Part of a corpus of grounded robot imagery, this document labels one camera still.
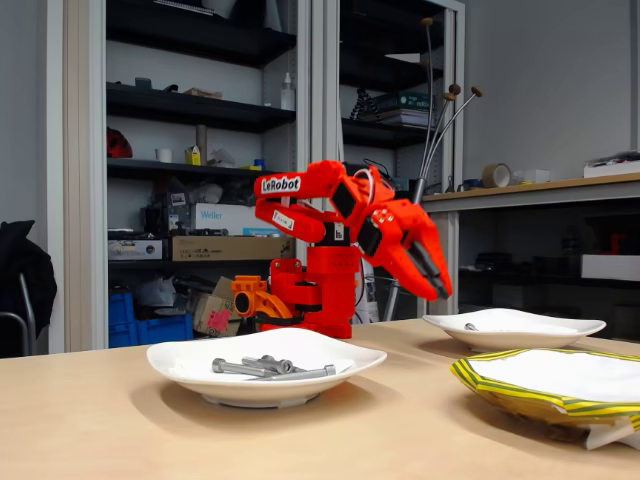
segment chair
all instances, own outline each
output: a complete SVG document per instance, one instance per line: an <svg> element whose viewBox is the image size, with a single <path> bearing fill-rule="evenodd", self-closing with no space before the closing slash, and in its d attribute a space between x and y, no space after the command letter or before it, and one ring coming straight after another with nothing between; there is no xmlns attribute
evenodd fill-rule
<svg viewBox="0 0 640 480"><path fill-rule="evenodd" d="M33 307L29 300L29 289L24 275L20 274L20 290L22 291L22 299L24 301L24 311L27 319L23 319L20 315L12 312L0 312L0 319L8 318L18 323L21 331L22 356L27 357L35 353L36 350L36 318L33 314Z"/></svg>

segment black jacket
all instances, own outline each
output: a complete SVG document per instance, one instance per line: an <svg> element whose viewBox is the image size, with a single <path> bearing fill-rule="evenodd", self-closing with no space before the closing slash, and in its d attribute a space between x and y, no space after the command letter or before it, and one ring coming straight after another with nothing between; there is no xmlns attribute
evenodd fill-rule
<svg viewBox="0 0 640 480"><path fill-rule="evenodd" d="M20 273L24 274L36 317L36 335L49 324L53 300L58 290L51 257L27 240L34 221L3 222L0 225L0 312L12 312L27 319ZM20 330L9 319L0 317L0 358L20 355Z"/></svg>

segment black shelf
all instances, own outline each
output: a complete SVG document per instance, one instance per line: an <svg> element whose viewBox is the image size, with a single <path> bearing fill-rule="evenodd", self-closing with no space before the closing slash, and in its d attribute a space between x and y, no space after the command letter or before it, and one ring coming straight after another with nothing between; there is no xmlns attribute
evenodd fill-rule
<svg viewBox="0 0 640 480"><path fill-rule="evenodd" d="M442 70L434 69L434 81L442 77ZM366 50L340 47L340 83L383 92L395 92L416 87L427 81L424 68L417 63Z"/></svg>
<svg viewBox="0 0 640 480"><path fill-rule="evenodd" d="M181 163L162 163L156 160L107 158L107 176L133 180L152 180L156 177L172 175L189 183L202 181L206 177L257 178L269 173L272 172L243 168L199 167Z"/></svg>
<svg viewBox="0 0 640 480"><path fill-rule="evenodd" d="M172 262L171 260L117 260L109 262L109 270L162 270L175 272L195 268L223 268L240 266L259 266L268 268L271 260L221 260L202 262Z"/></svg>
<svg viewBox="0 0 640 480"><path fill-rule="evenodd" d="M610 280L606 278L581 278L564 275L540 275L526 273L473 272L460 270L461 279L475 279L483 282L505 283L508 285L576 285L582 287L619 288L640 290L640 282Z"/></svg>
<svg viewBox="0 0 640 480"><path fill-rule="evenodd" d="M399 127L361 120L342 119L342 134L347 145L389 148L395 150L424 143L426 128Z"/></svg>
<svg viewBox="0 0 640 480"><path fill-rule="evenodd" d="M233 25L209 16L153 3L109 0L107 39L186 55L262 67L296 45L295 35Z"/></svg>
<svg viewBox="0 0 640 480"><path fill-rule="evenodd" d="M427 36L420 20L443 11L443 7L423 0L342 0L340 40L345 45L383 55L425 53ZM443 44L443 25L434 22L431 48L436 50Z"/></svg>
<svg viewBox="0 0 640 480"><path fill-rule="evenodd" d="M107 114L263 133L293 122L295 112L107 83Z"/></svg>

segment shelf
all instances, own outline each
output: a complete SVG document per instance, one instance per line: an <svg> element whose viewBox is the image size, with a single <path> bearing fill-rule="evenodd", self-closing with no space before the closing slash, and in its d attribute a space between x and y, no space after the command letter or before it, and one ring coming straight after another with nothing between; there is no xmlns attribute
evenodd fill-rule
<svg viewBox="0 0 640 480"><path fill-rule="evenodd" d="M347 145L389 148L395 150L424 143L426 128L397 127L360 120L342 119L342 134Z"/></svg>
<svg viewBox="0 0 640 480"><path fill-rule="evenodd" d="M525 273L472 272L460 270L460 279L474 279L483 282L505 283L508 285L577 285L582 287L601 287L640 290L640 282L609 280L606 278L581 278L562 275L536 275Z"/></svg>
<svg viewBox="0 0 640 480"><path fill-rule="evenodd" d="M433 70L434 80L442 70ZM427 81L425 70L417 63L403 62L365 49L340 47L340 83L382 92L416 87Z"/></svg>
<svg viewBox="0 0 640 480"><path fill-rule="evenodd" d="M238 27L151 0L109 0L107 39L186 55L262 67L296 45L296 37L271 29Z"/></svg>
<svg viewBox="0 0 640 480"><path fill-rule="evenodd" d="M257 178L268 171L242 168L199 167L183 163L162 163L156 160L132 158L107 158L107 176L133 180L153 180L163 175L173 175L184 182L198 182L206 177Z"/></svg>
<svg viewBox="0 0 640 480"><path fill-rule="evenodd" d="M258 266L269 268L271 260L232 260L220 262L172 262L170 260L118 260L109 262L109 270L162 270L175 272L195 268L222 268Z"/></svg>
<svg viewBox="0 0 640 480"><path fill-rule="evenodd" d="M640 198L640 173L483 188L422 197L429 213Z"/></svg>
<svg viewBox="0 0 640 480"><path fill-rule="evenodd" d="M295 112L162 90L107 83L107 115L159 122L203 124L213 128L263 133L293 122Z"/></svg>
<svg viewBox="0 0 640 480"><path fill-rule="evenodd" d="M340 2L340 40L356 48L390 53L425 53L427 36L420 20L444 11L423 0L343 0ZM431 48L444 44L444 28L434 22Z"/></svg>

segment wooden table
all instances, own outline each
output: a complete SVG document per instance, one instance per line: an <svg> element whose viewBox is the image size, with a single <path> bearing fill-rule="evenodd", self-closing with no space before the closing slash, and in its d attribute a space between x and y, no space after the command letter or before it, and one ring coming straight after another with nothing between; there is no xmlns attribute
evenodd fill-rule
<svg viewBox="0 0 640 480"><path fill-rule="evenodd" d="M2 479L535 479L637 476L640 452L547 440L449 372L468 355L421 320L355 327L382 365L302 407L213 406L146 347L0 361ZM583 346L640 354L640 346Z"/></svg>

